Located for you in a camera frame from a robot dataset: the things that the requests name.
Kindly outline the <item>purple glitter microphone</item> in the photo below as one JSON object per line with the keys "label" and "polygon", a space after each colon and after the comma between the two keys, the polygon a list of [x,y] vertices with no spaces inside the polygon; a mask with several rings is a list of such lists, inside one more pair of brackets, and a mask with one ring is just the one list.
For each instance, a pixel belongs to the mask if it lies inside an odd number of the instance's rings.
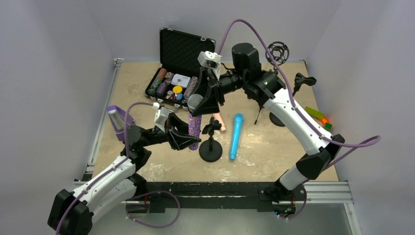
{"label": "purple glitter microphone", "polygon": [[188,119],[188,133],[196,138],[200,137],[202,116],[194,116],[193,111],[198,107],[202,100],[202,95],[192,94],[187,101],[188,109],[190,111]]}

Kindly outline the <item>pink microphone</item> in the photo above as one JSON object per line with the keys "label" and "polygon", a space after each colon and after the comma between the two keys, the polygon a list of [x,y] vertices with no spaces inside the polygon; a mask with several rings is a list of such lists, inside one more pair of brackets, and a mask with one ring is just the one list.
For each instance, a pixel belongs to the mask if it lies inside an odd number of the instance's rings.
{"label": "pink microphone", "polygon": [[221,132],[226,132],[227,129],[226,129],[225,123],[224,123],[220,113],[215,113],[212,116],[215,118],[215,120],[217,120],[221,124],[220,131]]}

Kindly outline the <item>black round-base clip stand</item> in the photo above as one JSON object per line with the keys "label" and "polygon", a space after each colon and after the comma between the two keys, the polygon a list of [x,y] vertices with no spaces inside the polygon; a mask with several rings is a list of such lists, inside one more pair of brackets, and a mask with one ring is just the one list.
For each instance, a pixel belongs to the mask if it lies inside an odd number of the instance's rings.
{"label": "black round-base clip stand", "polygon": [[222,124],[214,117],[211,117],[209,124],[202,130],[203,135],[209,135],[209,138],[206,141],[203,141],[199,146],[199,155],[206,162],[212,163],[222,157],[223,148],[221,144],[213,138],[215,131],[220,130],[221,127]]}

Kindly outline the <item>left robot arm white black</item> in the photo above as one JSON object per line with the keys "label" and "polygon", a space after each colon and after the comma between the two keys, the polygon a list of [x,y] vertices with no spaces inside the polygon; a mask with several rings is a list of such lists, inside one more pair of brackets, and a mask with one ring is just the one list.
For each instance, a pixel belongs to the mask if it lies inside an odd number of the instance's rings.
{"label": "left robot arm white black", "polygon": [[146,179],[137,173],[152,154],[146,147],[167,142],[173,150],[183,150],[201,142],[189,135],[188,124],[174,113],[151,129],[132,125],[126,131],[123,150],[105,170],[72,191],[56,194],[47,220],[56,234],[87,235],[120,202],[149,195]]}

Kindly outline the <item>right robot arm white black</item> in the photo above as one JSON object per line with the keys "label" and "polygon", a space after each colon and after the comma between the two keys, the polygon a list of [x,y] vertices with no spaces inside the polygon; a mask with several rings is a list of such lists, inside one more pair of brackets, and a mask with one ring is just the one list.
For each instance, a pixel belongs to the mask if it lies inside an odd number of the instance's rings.
{"label": "right robot arm white black", "polygon": [[259,52],[251,44],[239,43],[232,47],[234,68],[227,74],[220,74],[220,59],[215,52],[199,53],[198,62],[206,76],[188,99],[190,113],[194,117],[218,113],[225,94],[243,89],[247,98],[282,121],[305,150],[305,155],[276,181],[275,187],[291,191],[306,180],[315,180],[339,152],[340,147],[334,142],[344,143],[344,138],[321,128],[290,98],[291,92],[279,76],[261,68]]}

